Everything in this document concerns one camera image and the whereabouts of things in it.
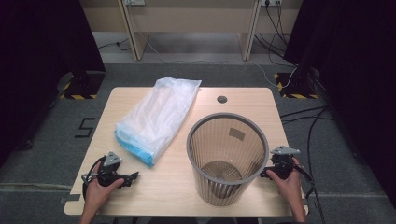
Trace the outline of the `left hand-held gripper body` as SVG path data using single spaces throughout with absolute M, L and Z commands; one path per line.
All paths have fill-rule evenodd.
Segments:
M 102 187 L 108 187 L 118 179 L 126 179 L 128 175 L 117 173 L 120 167 L 121 158 L 110 151 L 101 162 L 96 178 Z

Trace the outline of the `grey tape strip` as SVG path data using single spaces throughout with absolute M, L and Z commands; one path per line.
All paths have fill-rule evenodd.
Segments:
M 67 202 L 79 201 L 81 194 L 68 194 L 62 197 L 59 204 L 66 204 Z

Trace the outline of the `white plastic bag blue hem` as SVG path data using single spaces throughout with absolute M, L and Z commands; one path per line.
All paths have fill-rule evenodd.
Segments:
M 152 167 L 176 137 L 195 101 L 201 80 L 164 77 L 117 124 L 122 147 Z

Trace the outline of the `beige wooden desk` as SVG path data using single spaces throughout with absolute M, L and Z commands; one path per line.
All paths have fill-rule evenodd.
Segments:
M 94 32 L 127 34 L 137 61 L 152 33 L 236 34 L 246 61 L 255 34 L 292 31 L 303 0 L 283 0 L 277 7 L 263 7 L 262 0 L 145 0 L 144 6 L 125 6 L 124 0 L 79 2 Z M 282 23 L 277 29 L 276 19 Z

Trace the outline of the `person's left hand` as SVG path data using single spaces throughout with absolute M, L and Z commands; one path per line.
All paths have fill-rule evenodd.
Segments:
M 111 185 L 104 187 L 99 183 L 97 178 L 91 180 L 86 191 L 84 212 L 91 212 L 95 214 L 106 203 L 110 197 L 110 194 L 123 183 L 124 180 L 120 178 Z

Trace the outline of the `person's right hand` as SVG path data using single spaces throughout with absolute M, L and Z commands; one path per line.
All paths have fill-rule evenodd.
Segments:
M 268 171 L 267 174 L 275 181 L 279 189 L 279 194 L 289 205 L 293 202 L 303 203 L 300 173 L 296 169 L 293 169 L 289 177 L 285 180 L 279 178 L 275 172 Z

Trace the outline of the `black curtain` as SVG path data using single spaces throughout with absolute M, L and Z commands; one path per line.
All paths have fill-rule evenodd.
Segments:
M 105 69 L 79 0 L 0 0 L 0 166 L 67 73 Z
M 319 71 L 349 143 L 396 209 L 396 0 L 303 0 L 285 59 Z

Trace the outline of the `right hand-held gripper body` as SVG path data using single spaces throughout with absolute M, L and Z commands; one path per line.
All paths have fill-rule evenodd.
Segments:
M 300 153 L 299 149 L 280 146 L 271 151 L 271 161 L 274 165 L 272 171 L 283 180 L 287 179 L 294 167 L 293 157 Z

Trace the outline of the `beige ribbed trash bin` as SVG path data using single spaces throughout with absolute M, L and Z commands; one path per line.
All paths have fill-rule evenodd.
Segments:
M 269 158 L 262 130 L 233 113 L 211 114 L 197 121 L 186 146 L 196 191 L 214 206 L 236 203 Z

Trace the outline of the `striped black stand base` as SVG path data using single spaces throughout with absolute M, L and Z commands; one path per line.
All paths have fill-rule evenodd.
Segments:
M 105 75 L 105 73 L 97 71 L 85 71 L 76 76 L 73 73 L 67 73 L 58 83 L 59 98 L 71 100 L 95 99 Z
M 318 99 L 312 83 L 306 77 L 295 77 L 292 73 L 278 73 L 274 75 L 274 78 L 281 97 Z

